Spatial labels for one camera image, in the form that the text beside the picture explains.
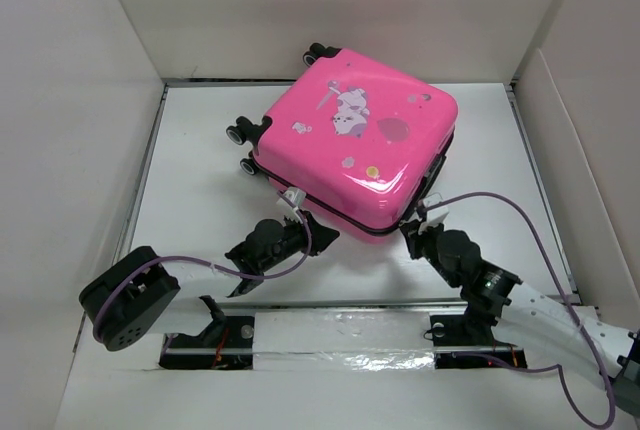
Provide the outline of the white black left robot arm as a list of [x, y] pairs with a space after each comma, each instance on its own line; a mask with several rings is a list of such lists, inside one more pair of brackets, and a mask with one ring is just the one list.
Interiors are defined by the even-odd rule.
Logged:
[[89, 283], [79, 303], [94, 339], [110, 352], [120, 351], [148, 333], [176, 333], [160, 321], [173, 301], [202, 297], [210, 303], [246, 295], [294, 272], [339, 236], [308, 211], [283, 221], [264, 219], [225, 254], [232, 269], [196, 257], [160, 257], [152, 247], [140, 246]]

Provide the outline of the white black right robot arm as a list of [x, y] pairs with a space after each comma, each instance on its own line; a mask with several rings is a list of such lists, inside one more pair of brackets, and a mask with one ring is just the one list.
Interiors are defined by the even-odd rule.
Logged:
[[462, 331], [474, 343], [490, 337], [539, 355], [603, 390], [615, 406], [639, 416], [639, 333], [580, 315], [517, 275], [485, 260], [460, 230], [411, 221], [400, 227], [408, 253], [425, 259], [467, 303]]

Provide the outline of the pink kids suitcase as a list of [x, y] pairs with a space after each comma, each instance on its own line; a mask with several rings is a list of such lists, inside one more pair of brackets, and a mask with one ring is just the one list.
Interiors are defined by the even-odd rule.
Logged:
[[260, 122], [226, 134], [240, 166], [305, 192], [312, 211], [375, 241], [395, 232], [435, 183], [458, 104], [447, 92], [354, 50], [312, 43], [307, 68]]

